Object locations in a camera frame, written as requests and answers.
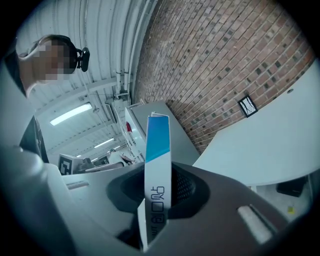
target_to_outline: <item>white curved surface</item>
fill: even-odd
[[[320,169],[319,61],[289,89],[220,130],[193,166],[247,186],[285,182]]]

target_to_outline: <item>black object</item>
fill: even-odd
[[[76,49],[76,51],[80,54],[80,56],[78,57],[78,65],[76,66],[76,68],[81,68],[83,72],[86,72],[89,66],[90,51],[87,47],[84,47],[82,50]]]
[[[276,191],[281,194],[298,198],[300,197],[302,190],[304,189],[306,180],[306,177],[301,177],[287,182],[279,183],[276,186]]]
[[[208,201],[207,183],[172,162],[171,205],[169,219],[190,218]],[[128,172],[112,180],[106,193],[113,205],[127,213],[135,213],[145,197],[145,168]]]

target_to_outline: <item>white ceiling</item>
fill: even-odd
[[[38,85],[31,92],[30,100],[36,108],[51,163],[57,164],[60,153],[94,159],[103,157],[111,147],[125,144],[105,102],[114,106],[114,100],[117,100],[116,52],[119,44],[122,46],[121,92],[127,92],[124,90],[124,69],[133,56],[132,86],[143,37],[155,4],[156,1],[149,0],[46,0],[19,29],[18,54],[26,52],[33,42],[48,34],[68,36],[76,48],[88,47],[90,50],[87,72],[76,69],[69,80]],[[121,32],[123,40],[119,42]],[[91,110],[56,126],[50,124],[56,117],[87,102],[91,103]],[[110,138],[115,141],[94,148]]]

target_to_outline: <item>gray machine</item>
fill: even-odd
[[[10,86],[13,81],[5,78]],[[24,97],[14,105],[6,101],[19,95],[8,86],[0,91],[0,188],[18,224],[48,253],[257,255],[287,226],[238,181],[173,162],[168,221],[143,252],[137,209],[144,198],[144,163],[62,176],[57,166],[17,146],[33,112]],[[239,212],[243,207],[251,213]]]

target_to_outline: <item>blue and white box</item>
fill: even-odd
[[[166,225],[171,207],[171,143],[167,115],[148,117],[144,165],[145,224],[149,244]]]

